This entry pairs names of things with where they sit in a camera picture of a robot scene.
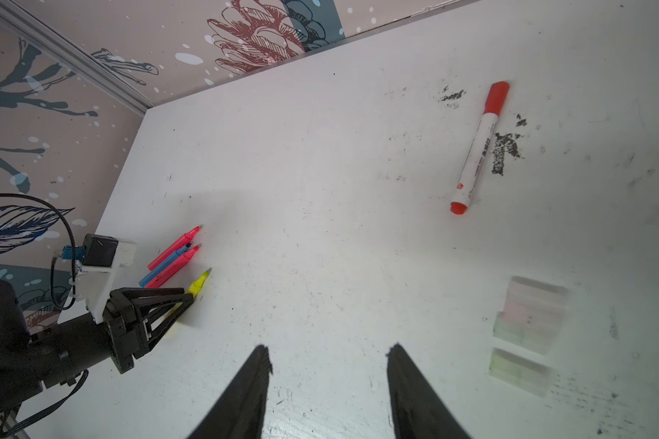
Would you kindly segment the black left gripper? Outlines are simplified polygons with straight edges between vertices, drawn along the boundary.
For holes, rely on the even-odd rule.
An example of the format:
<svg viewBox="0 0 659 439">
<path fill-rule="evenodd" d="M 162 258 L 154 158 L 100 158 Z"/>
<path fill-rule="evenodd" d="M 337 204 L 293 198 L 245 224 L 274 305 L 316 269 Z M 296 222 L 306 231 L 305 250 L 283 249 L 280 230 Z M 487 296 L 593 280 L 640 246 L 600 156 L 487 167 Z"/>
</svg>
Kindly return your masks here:
<svg viewBox="0 0 659 439">
<path fill-rule="evenodd" d="M 150 353 L 194 301 L 181 287 L 113 290 L 104 309 L 104 323 L 118 371 L 131 371 L 135 359 Z"/>
</svg>

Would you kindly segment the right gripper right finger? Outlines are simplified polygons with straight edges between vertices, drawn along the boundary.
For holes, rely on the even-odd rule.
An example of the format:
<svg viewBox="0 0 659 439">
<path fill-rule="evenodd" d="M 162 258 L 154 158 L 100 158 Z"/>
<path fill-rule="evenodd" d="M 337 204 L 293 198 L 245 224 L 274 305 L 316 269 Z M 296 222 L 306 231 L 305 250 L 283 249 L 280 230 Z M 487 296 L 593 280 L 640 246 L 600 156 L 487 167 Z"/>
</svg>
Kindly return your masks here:
<svg viewBox="0 0 659 439">
<path fill-rule="evenodd" d="M 396 438 L 470 438 L 400 344 L 386 372 Z"/>
</svg>

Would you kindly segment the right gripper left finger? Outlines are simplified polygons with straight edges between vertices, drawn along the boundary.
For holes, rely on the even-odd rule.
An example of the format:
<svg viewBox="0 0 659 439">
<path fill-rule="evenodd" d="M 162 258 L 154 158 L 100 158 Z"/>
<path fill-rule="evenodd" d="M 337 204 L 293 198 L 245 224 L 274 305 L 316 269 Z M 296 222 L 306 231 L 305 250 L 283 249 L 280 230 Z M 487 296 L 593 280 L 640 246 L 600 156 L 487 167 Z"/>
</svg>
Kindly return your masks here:
<svg viewBox="0 0 659 439">
<path fill-rule="evenodd" d="M 261 438 L 272 374 L 268 347 L 256 346 L 189 438 Z"/>
</svg>

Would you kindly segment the yellow highlighter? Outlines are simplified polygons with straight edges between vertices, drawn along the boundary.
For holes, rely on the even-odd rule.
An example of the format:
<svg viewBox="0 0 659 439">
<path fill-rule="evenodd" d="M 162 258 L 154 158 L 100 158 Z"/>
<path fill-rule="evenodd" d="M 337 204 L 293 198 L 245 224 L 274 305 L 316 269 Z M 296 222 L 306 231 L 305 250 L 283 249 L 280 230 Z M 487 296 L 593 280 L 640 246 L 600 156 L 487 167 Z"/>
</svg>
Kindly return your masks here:
<svg viewBox="0 0 659 439">
<path fill-rule="evenodd" d="M 199 296 L 199 294 L 201 293 L 201 291 L 203 290 L 203 287 L 205 286 L 205 283 L 207 282 L 207 280 L 208 280 L 209 276 L 211 275 L 211 273 L 212 273 L 212 268 L 208 268 L 208 269 L 207 269 L 207 270 L 206 270 L 201 276 L 199 276 L 199 277 L 198 277 L 198 278 L 197 278 L 197 279 L 196 279 L 196 280 L 195 280 L 195 281 L 189 286 L 189 288 L 187 289 L 187 293 L 192 295 L 193 303 L 192 303 L 191 307 L 189 307 L 186 311 L 184 311 L 184 312 L 179 316 L 179 318 L 177 319 L 177 321 L 172 325 L 172 327 L 170 328 L 170 330 L 169 330 L 169 331 L 167 332 L 167 334 L 165 335 L 165 338 L 166 338 L 166 339 L 168 339 L 168 338 L 174 338 L 174 334 L 175 334 L 175 332 L 176 332 L 176 330 L 177 330 L 177 326 L 179 326 L 179 322 L 181 322 L 181 320 L 185 320 L 185 319 L 186 319 L 186 318 L 185 318 L 185 314 L 186 314 L 188 311 L 191 311 L 191 310 L 192 310 L 192 307 L 194 307 L 194 304 L 197 302 L 197 300 L 198 300 L 198 296 Z"/>
</svg>

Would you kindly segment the translucent yellow highlighter cap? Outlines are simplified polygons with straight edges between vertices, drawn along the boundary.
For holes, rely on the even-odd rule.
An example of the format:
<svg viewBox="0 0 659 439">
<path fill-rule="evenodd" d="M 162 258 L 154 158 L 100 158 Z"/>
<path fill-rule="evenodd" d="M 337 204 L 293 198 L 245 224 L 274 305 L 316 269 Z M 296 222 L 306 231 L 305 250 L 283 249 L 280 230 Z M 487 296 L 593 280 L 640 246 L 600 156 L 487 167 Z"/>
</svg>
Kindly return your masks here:
<svg viewBox="0 0 659 439">
<path fill-rule="evenodd" d="M 492 351 L 489 373 L 497 380 L 538 397 L 547 394 L 553 380 L 549 367 L 502 349 Z"/>
</svg>

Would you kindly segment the red marker cap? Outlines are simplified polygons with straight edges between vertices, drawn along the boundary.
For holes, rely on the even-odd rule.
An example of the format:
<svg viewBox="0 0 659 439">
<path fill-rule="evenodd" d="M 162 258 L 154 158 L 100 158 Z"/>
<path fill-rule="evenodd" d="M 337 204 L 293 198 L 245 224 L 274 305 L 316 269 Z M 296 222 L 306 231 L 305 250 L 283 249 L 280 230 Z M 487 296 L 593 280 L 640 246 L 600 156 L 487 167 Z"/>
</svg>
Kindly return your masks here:
<svg viewBox="0 0 659 439">
<path fill-rule="evenodd" d="M 488 92 L 484 111 L 487 113 L 492 113 L 493 115 L 500 115 L 505 105 L 506 98 L 510 91 L 510 84 L 508 82 L 496 82 L 490 87 Z"/>
</svg>

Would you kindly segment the white red whiteboard marker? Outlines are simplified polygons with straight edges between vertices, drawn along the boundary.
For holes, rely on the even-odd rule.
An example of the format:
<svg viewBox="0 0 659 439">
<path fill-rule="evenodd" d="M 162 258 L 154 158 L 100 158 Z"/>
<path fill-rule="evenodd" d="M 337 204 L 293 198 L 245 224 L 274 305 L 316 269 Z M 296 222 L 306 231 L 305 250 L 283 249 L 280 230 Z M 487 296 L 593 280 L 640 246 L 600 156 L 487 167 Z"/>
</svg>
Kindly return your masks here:
<svg viewBox="0 0 659 439">
<path fill-rule="evenodd" d="M 472 144 L 459 176 L 459 181 L 450 203 L 450 211 L 455 215 L 463 215 L 472 204 L 481 169 L 488 154 L 494 136 L 494 129 L 500 115 L 483 113 L 473 137 Z"/>
</svg>

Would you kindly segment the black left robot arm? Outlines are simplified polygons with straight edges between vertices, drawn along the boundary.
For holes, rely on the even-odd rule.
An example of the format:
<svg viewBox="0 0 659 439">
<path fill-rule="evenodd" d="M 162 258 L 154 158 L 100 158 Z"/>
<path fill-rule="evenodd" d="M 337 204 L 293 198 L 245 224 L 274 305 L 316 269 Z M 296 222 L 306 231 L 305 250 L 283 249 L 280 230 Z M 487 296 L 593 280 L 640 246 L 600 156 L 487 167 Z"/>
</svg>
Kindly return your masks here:
<svg viewBox="0 0 659 439">
<path fill-rule="evenodd" d="M 0 280 L 0 413 L 105 360 L 130 371 L 193 303 L 181 288 L 120 288 L 102 322 L 86 313 L 31 334 L 12 285 Z"/>
</svg>

